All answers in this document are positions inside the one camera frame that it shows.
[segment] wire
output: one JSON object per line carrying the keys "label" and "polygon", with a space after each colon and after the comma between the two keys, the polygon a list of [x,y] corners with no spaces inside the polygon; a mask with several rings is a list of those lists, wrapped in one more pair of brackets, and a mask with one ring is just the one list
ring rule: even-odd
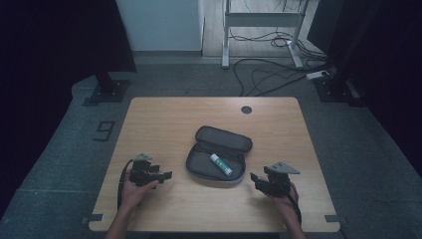
{"label": "wire", "polygon": [[117,189],[117,209],[120,208],[121,205],[121,194],[123,193],[123,186],[124,186],[124,177],[126,175],[127,167],[130,165],[130,163],[133,162],[131,159],[126,166],[121,171],[120,180],[118,181],[118,189]]}
{"label": "wire", "polygon": [[[299,81],[301,79],[304,79],[306,75],[302,75],[302,76],[300,76],[300,77],[298,77],[298,78],[296,78],[296,79],[294,79],[292,81],[289,81],[289,82],[284,83],[284,84],[282,84],[282,85],[280,85],[280,86],[278,86],[276,88],[273,88],[273,89],[270,89],[270,90],[267,90],[267,91],[264,91],[264,92],[262,92],[261,90],[259,90],[258,89],[258,85],[262,81],[264,81],[264,80],[266,80],[266,79],[268,79],[268,78],[270,78],[272,76],[278,76],[278,77],[283,78],[283,79],[289,79],[290,77],[292,77],[294,75],[297,75],[297,74],[300,74],[300,73],[305,74],[305,73],[314,72],[314,71],[321,71],[321,70],[324,70],[324,69],[329,68],[329,67],[332,66],[332,63],[328,62],[328,63],[324,63],[322,65],[319,65],[319,66],[316,66],[316,67],[313,67],[313,68],[296,69],[296,68],[285,66],[285,65],[282,65],[282,64],[279,64],[279,63],[276,63],[276,62],[273,62],[273,61],[265,60],[265,59],[254,59],[254,58],[250,58],[250,59],[242,59],[242,60],[239,60],[238,62],[235,63],[235,65],[233,67],[233,73],[235,74],[235,77],[236,77],[237,81],[239,82],[239,84],[241,86],[241,94],[240,94],[240,97],[243,97],[244,92],[245,92],[245,87],[243,85],[242,80],[240,79],[240,77],[238,75],[237,69],[238,69],[239,65],[241,65],[241,63],[247,62],[247,61],[257,61],[257,62],[268,63],[268,64],[275,65],[277,67],[280,67],[280,68],[283,68],[283,69],[286,69],[286,70],[289,70],[289,71],[293,71],[294,73],[293,74],[290,74],[287,77],[285,77],[285,76],[283,76],[283,75],[280,74],[280,71],[282,71],[282,70],[279,70],[279,71],[276,71],[276,72],[269,72],[269,71],[264,71],[264,70],[254,70],[252,72],[252,74],[251,74],[251,78],[252,78],[252,82],[254,84],[254,88],[252,90],[250,90],[248,92],[248,94],[245,95],[245,97],[247,97],[248,95],[250,95],[253,90],[258,90],[260,92],[259,94],[255,95],[255,97],[259,97],[259,96],[262,96],[264,94],[267,94],[267,93],[270,93],[270,92],[274,92],[274,91],[279,90],[279,89],[281,89],[281,88],[283,88],[285,86],[288,86],[288,85],[290,85],[292,83],[295,83],[295,82],[297,82],[297,81]],[[257,72],[264,72],[264,73],[268,73],[270,75],[262,78],[258,83],[255,83],[254,74],[257,73]]]}

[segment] dark backdrop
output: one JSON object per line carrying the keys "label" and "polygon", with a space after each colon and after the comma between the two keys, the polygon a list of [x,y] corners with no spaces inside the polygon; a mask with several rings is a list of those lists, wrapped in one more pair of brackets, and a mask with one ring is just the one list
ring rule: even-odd
{"label": "dark backdrop", "polygon": [[60,124],[72,85],[135,67],[113,0],[1,1],[0,33],[2,215]]}

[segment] person's right hand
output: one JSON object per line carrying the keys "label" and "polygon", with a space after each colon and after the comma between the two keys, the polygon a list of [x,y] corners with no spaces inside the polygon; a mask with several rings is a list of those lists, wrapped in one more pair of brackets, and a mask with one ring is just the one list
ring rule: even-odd
{"label": "person's right hand", "polygon": [[[292,183],[290,194],[293,199],[295,199],[297,202],[299,201],[299,195],[296,190],[295,185]],[[276,204],[277,210],[279,211],[280,215],[284,220],[292,217],[297,217],[295,208],[292,204],[292,202],[289,200],[287,196],[284,197],[275,197],[271,195],[269,196],[274,203]]]}

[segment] black cable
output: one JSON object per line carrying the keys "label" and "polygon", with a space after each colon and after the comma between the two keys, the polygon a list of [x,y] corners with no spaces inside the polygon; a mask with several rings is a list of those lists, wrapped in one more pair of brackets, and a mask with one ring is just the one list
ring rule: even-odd
{"label": "black cable", "polygon": [[123,193],[123,186],[124,186],[124,177],[126,175],[127,167],[130,165],[130,163],[133,162],[131,159],[126,166],[123,168],[123,171],[120,175],[120,180],[118,181],[118,190],[117,190],[117,209],[120,208],[121,205],[121,194]]}
{"label": "black cable", "polygon": [[276,90],[279,90],[279,89],[281,89],[281,88],[283,88],[283,87],[285,87],[285,86],[287,86],[287,85],[290,85],[290,84],[292,84],[292,83],[295,83],[295,82],[298,82],[298,81],[300,81],[301,79],[303,79],[305,76],[302,76],[302,77],[299,77],[299,78],[297,78],[297,79],[295,79],[295,80],[293,80],[293,81],[290,81],[290,82],[287,82],[287,83],[285,83],[285,84],[282,84],[281,86],[279,86],[279,87],[276,87],[276,88],[274,88],[274,89],[271,89],[271,90],[268,90],[268,91],[265,91],[265,92],[262,92],[262,93],[259,93],[259,94],[257,94],[255,97],[259,97],[259,96],[261,96],[261,95],[263,95],[263,94],[266,94],[266,93],[270,93],[270,92],[274,92],[274,91],[276,91]]}
{"label": "black cable", "polygon": [[[242,80],[240,79],[240,77],[239,77],[239,75],[238,75],[238,73],[237,73],[237,68],[238,68],[238,66],[240,65],[240,63],[242,63],[242,62],[245,62],[245,61],[258,61],[258,62],[265,62],[265,63],[269,63],[269,64],[273,64],[273,65],[276,65],[276,66],[278,66],[278,67],[282,67],[282,68],[285,68],[285,69],[288,69],[288,70],[291,70],[291,71],[294,71],[295,73],[293,73],[293,74],[291,74],[291,75],[289,75],[289,77],[291,77],[291,76],[293,76],[293,75],[296,75],[296,74],[299,74],[299,73],[309,73],[309,72],[314,72],[314,71],[321,71],[321,70],[324,70],[324,69],[326,69],[326,68],[329,68],[330,66],[331,66],[331,63],[330,62],[328,62],[328,63],[325,63],[325,64],[322,64],[322,65],[320,65],[320,66],[317,66],[317,67],[314,67],[314,68],[309,68],[309,69],[296,69],[296,68],[291,68],[291,67],[288,67],[288,66],[285,66],[285,65],[282,65],[282,64],[279,64],[279,63],[276,63],[276,62],[272,62],[272,61],[268,61],[268,60],[265,60],[265,59],[254,59],[254,58],[250,58],[250,59],[242,59],[242,60],[239,60],[238,62],[236,62],[235,63],[235,65],[234,65],[234,67],[233,67],[233,72],[234,72],[234,74],[235,74],[235,77],[236,77],[236,79],[237,79],[237,81],[239,82],[239,84],[240,84],[240,86],[241,86],[241,94],[240,94],[240,97],[243,97],[243,94],[244,94],[244,91],[245,91],[245,88],[244,88],[244,85],[243,85],[243,83],[242,83]],[[258,84],[260,84],[264,79],[267,79],[268,77],[271,77],[271,76],[279,76],[279,77],[282,77],[282,78],[284,78],[282,75],[280,75],[279,74],[279,72],[280,71],[278,71],[278,72],[276,72],[276,73],[272,73],[271,75],[269,75],[269,76],[266,76],[265,78],[263,78],[263,79],[261,79],[259,82],[258,82]],[[278,90],[278,89],[280,89],[280,88],[283,88],[283,87],[285,87],[285,86],[287,86],[287,85],[289,85],[289,84],[292,84],[292,83],[294,83],[294,82],[297,82],[297,81],[299,81],[299,80],[301,80],[301,79],[303,79],[305,77],[305,75],[303,75],[303,76],[301,76],[301,77],[299,77],[299,78],[297,78],[297,79],[295,79],[295,80],[293,80],[293,81],[290,81],[290,82],[287,82],[287,83],[285,83],[285,84],[282,84],[281,86],[279,86],[279,87],[276,87],[276,88],[274,88],[274,89],[271,89],[271,90],[268,90],[268,91],[265,91],[265,92],[261,92],[260,90],[260,93],[259,94],[257,94],[256,95],[256,97],[258,97],[258,96],[262,96],[262,95],[264,95],[264,94],[266,94],[266,93],[270,93],[270,92],[273,92],[273,91],[276,91],[276,90]],[[255,86],[254,86],[254,88],[246,95],[246,96],[248,96],[254,89],[256,89],[257,88],[257,86],[258,86],[258,84],[256,84]]]}
{"label": "black cable", "polygon": [[[292,188],[295,191],[296,198],[298,198],[298,192],[296,191],[296,189],[293,186],[292,186]],[[292,195],[290,194],[290,192],[287,192],[286,193],[286,196],[289,198],[289,200],[291,201],[291,203],[293,205],[293,208],[296,211],[296,215],[298,216],[299,224],[302,225],[302,212],[301,212],[301,209],[299,208],[298,202],[292,197]]]}

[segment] hand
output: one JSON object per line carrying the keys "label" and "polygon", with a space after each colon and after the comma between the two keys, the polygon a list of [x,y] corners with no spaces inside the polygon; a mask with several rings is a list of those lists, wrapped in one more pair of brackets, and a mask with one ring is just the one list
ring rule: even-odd
{"label": "hand", "polygon": [[149,182],[141,187],[136,186],[129,180],[131,169],[128,170],[124,176],[123,193],[121,195],[121,206],[129,210],[133,210],[142,200],[143,196],[149,189],[158,185],[158,180]]}
{"label": "hand", "polygon": [[106,239],[125,238],[129,217],[149,189],[158,185],[158,181],[138,187],[129,180],[131,169],[124,175],[124,185],[121,194],[121,205],[105,236]]}
{"label": "hand", "polygon": [[[297,202],[299,201],[299,195],[293,183],[291,186],[290,194],[293,199],[295,199]],[[284,196],[284,197],[275,197],[271,195],[267,195],[267,196],[269,196],[274,201],[274,203],[276,204],[277,210],[279,211],[280,215],[283,217],[284,220],[288,218],[296,217],[295,208],[287,196]]]}
{"label": "hand", "polygon": [[[291,191],[290,195],[294,200],[297,202],[299,201],[299,195],[296,191],[295,185],[291,184]],[[279,211],[280,215],[285,222],[286,228],[292,239],[305,239],[305,233],[302,230],[301,224],[299,223],[295,208],[292,202],[289,200],[287,196],[284,197],[275,197],[271,195],[269,196],[274,203],[276,204],[277,210]]]}

